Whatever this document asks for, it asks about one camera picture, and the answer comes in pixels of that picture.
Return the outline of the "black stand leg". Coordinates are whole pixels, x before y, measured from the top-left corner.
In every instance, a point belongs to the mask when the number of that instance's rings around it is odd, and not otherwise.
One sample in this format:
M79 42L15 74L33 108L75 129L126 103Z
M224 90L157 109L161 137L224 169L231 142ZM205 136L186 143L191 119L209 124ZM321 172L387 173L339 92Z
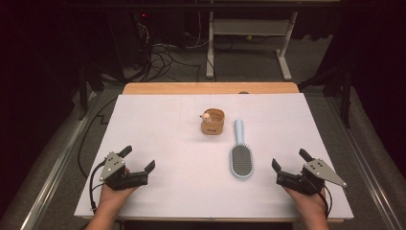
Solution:
M94 62L83 63L79 68L80 121L84 119L88 110L87 86L90 86L94 92L102 92L104 89L101 69Z
M346 65L332 67L298 84L300 91L310 85L323 85L326 97L341 96L340 118L346 128L350 128L350 88L352 68Z

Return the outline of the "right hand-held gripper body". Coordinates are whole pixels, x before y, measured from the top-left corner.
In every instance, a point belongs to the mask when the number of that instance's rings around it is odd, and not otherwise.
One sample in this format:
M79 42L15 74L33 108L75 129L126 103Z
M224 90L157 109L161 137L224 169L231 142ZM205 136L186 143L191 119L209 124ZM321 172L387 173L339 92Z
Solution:
M307 196L320 193L327 181L343 188L347 187L347 183L323 159L313 159L305 163L299 174L283 170L276 173L278 185Z

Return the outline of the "metal floor rail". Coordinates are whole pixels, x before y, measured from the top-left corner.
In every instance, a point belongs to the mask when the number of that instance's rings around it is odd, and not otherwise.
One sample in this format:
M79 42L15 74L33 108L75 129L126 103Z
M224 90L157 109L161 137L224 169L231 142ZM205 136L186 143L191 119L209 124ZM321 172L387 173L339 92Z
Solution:
M335 118L338 120L341 129L345 133L346 139L350 144L350 152L354 158L355 165L360 172L366 187L368 188L370 196L372 197L374 205L377 208L380 216L383 218L388 230L406 230L406 228L401 225L398 216L395 214L394 208L390 204L388 196L385 194L383 187L379 184L377 177L375 176L376 170L368 163L364 151L362 151L361 147L357 144L352 130L345 126L336 100L333 98L326 98L326 101Z
M35 160L21 189L28 210L23 214L22 222L17 225L17 230L38 229L69 161L72 159L79 136L89 120L89 112L99 98L99 93L91 92L85 99L88 106L85 111L82 111L80 107L79 96L73 98L75 103L73 111L56 130L44 151Z

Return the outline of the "light blue hairbrush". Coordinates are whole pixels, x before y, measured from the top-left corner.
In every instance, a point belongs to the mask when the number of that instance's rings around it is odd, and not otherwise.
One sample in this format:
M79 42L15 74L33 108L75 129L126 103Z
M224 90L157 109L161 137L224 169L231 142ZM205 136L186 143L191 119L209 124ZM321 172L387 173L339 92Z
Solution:
M253 172L253 156L251 149L244 142L243 122L235 120L236 144L231 150L231 171L238 178L247 178Z

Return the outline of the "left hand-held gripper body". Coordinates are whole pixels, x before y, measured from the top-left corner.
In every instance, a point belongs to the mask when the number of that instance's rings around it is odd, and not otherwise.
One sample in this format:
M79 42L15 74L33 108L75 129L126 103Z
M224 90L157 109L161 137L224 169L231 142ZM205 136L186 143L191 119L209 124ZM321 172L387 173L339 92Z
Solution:
M114 191L122 191L147 184L149 166L146 166L141 172L127 172L125 169L126 164L122 157L115 152L110 152L105 158L100 182L103 182Z

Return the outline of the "person's right hand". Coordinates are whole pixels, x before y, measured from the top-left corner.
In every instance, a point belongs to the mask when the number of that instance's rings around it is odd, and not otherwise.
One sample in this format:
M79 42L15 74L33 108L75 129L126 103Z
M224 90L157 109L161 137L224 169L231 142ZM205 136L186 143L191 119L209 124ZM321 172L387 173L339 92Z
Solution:
M294 200L303 222L326 220L325 195L303 195L289 188L283 188Z

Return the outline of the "black computer tower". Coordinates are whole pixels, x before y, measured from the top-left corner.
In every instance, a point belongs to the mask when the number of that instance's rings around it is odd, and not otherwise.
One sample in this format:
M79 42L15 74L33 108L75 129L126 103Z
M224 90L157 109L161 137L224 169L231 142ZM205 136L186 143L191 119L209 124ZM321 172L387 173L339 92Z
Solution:
M123 67L142 66L147 62L145 48L139 37L139 27L134 14L113 11L107 14L111 32Z

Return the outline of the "person's left hand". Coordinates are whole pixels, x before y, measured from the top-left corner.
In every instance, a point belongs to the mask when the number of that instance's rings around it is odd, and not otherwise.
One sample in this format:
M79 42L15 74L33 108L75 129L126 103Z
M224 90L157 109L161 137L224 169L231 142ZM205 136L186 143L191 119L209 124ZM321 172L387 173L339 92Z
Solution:
M103 184L101 187L101 195L99 206L96 211L96 217L101 217L102 219L115 219L124 207L127 199L136 190L137 187L114 191L109 186Z

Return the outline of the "white metal desk frame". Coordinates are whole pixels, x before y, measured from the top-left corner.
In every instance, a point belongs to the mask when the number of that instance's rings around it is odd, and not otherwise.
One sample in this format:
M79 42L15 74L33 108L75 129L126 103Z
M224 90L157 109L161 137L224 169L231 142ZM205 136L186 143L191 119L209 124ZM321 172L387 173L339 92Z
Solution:
M285 20L254 20L254 19L215 19L214 13L209 17L209 40L206 60L206 77L214 77L214 37L216 35L259 35L282 36L283 45L275 51L282 76L291 81L292 76L288 68L285 53L292 36L298 13L292 12Z

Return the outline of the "brown cup with small figure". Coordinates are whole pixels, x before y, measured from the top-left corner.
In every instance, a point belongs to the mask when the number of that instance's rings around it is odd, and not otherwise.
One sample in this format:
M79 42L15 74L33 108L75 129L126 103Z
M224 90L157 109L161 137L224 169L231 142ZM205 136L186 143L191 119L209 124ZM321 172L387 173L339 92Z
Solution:
M200 116L201 131L206 135L220 135L223 131L225 114L221 109L209 108Z

